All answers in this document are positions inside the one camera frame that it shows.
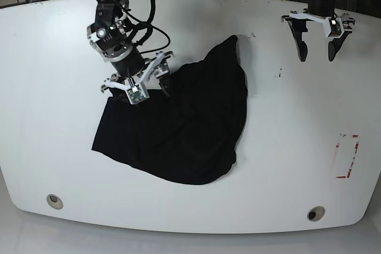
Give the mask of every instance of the white tabletop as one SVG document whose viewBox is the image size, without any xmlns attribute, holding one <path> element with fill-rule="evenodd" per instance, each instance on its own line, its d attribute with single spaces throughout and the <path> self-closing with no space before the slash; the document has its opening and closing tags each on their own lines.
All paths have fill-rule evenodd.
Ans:
<svg viewBox="0 0 381 254">
<path fill-rule="evenodd" d="M 148 15 L 148 0 L 130 3 L 135 16 Z M 301 63 L 280 16 L 304 4 L 157 0 L 154 24 L 173 40 L 173 70 L 236 34 L 248 79 L 237 164 L 211 184 L 186 186 L 91 151 L 107 100 L 99 85 L 114 71 L 86 39 L 95 7 L 95 0 L 59 0 L 0 10 L 0 166 L 18 208 L 190 233 L 295 231 L 361 219 L 381 170 L 381 20 L 352 14 L 354 33 L 334 62 L 322 27 L 308 23 Z M 164 41 L 154 33 L 144 48 Z M 357 139 L 340 134 L 360 136 L 350 178 L 336 177 L 346 175 Z M 353 151 L 335 155 L 338 143 Z M 47 204 L 48 194 L 63 200 L 62 210 Z M 311 222 L 315 206 L 326 214 Z"/>
</svg>

